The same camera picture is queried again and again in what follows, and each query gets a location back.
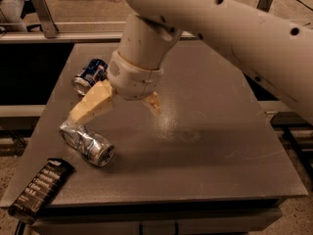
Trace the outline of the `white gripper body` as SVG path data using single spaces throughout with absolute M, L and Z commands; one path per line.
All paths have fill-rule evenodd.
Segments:
M 143 70 L 126 62 L 117 51 L 107 69 L 107 79 L 125 100 L 142 100 L 153 94 L 163 76 L 163 69 Z

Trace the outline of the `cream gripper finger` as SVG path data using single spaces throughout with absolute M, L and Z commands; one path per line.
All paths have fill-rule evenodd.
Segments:
M 113 109 L 114 89 L 107 81 L 98 81 L 69 112 L 71 126 L 84 125 Z
M 142 102 L 154 115 L 159 115 L 161 113 L 160 99 L 156 92 L 145 97 Z

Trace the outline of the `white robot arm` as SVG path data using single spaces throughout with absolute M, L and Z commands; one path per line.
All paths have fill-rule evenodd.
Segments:
M 112 98 L 145 99 L 155 93 L 162 63 L 185 31 L 192 33 L 244 74 L 313 123 L 313 32 L 234 0 L 126 0 L 133 9 L 108 77 L 71 110 L 82 125 L 109 111 Z

